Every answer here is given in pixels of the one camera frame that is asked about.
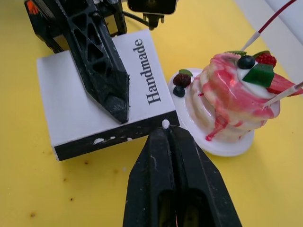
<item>black cable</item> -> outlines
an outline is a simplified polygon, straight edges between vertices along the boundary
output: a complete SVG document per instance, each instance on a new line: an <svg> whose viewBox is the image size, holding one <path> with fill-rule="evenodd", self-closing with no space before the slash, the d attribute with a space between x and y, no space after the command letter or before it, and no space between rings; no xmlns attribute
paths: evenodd
<svg viewBox="0 0 303 227"><path fill-rule="evenodd" d="M142 24L144 24L144 25L146 25L146 26L149 26L147 21L143 20L143 19L140 18L140 17L137 17L137 16L134 15L134 14L131 14L131 13L128 13L128 12L125 12L125 11L123 11L123 14L124 14L124 16L127 16L127 17L129 17L129 18L131 18L131 19L134 19L134 20L136 20L136 21L139 21L140 23L142 23Z"/></svg>

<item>raspberry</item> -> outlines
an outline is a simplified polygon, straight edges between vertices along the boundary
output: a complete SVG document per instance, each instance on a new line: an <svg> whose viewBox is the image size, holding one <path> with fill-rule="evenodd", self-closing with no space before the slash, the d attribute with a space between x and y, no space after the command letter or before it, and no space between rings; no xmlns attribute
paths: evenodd
<svg viewBox="0 0 303 227"><path fill-rule="evenodd" d="M266 65L272 65L273 67L276 66L276 58L270 53L262 53L258 57L256 57L256 61L258 63L266 64Z"/></svg>
<svg viewBox="0 0 303 227"><path fill-rule="evenodd" d="M179 73L178 75L175 76L172 82L176 86L181 86L183 88L186 88L188 85L190 85L191 77L190 75Z"/></svg>

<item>strawberry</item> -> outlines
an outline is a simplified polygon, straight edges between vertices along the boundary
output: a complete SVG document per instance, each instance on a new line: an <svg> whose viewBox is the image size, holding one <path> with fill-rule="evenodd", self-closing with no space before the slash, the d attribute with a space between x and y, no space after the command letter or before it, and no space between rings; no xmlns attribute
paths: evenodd
<svg viewBox="0 0 303 227"><path fill-rule="evenodd" d="M276 58L268 52L264 52L264 53L260 54L258 57L256 57L256 61L258 63L272 65L273 67L276 66Z"/></svg>
<svg viewBox="0 0 303 227"><path fill-rule="evenodd" d="M285 91L286 89L293 86L294 83L290 82L289 80L285 79L284 77L281 77L278 74L275 74L270 87L267 88L267 91L274 94L280 94L281 92ZM299 89L296 93L290 95L290 96L296 96L303 94L303 89Z"/></svg>

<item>blueberry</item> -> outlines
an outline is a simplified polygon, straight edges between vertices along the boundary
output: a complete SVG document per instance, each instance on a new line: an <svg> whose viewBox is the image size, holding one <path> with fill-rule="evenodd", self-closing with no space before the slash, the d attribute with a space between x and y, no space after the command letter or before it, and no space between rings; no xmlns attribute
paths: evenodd
<svg viewBox="0 0 303 227"><path fill-rule="evenodd" d="M181 86L175 86L173 93L175 96L182 98L185 95L185 90Z"/></svg>
<svg viewBox="0 0 303 227"><path fill-rule="evenodd" d="M244 55L238 60L238 67L243 70L249 70L254 67L256 60L250 55Z"/></svg>

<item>white cream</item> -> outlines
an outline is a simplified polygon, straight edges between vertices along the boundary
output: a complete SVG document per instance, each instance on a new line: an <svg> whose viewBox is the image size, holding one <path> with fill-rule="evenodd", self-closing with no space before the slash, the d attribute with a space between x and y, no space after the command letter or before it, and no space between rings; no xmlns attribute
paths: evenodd
<svg viewBox="0 0 303 227"><path fill-rule="evenodd" d="M103 138L95 139L95 140L94 140L94 145L96 145L96 144L98 144L98 143L101 143L101 142L104 142L104 139L103 139Z"/></svg>
<svg viewBox="0 0 303 227"><path fill-rule="evenodd" d="M251 93L253 93L255 96L259 98L265 98L265 99L271 99L275 97L275 94L269 93L266 88L256 85L256 84L251 84L249 82L245 82L242 79L247 75L247 73L250 70L243 70L237 67L237 75L238 79L243 86L249 90Z"/></svg>

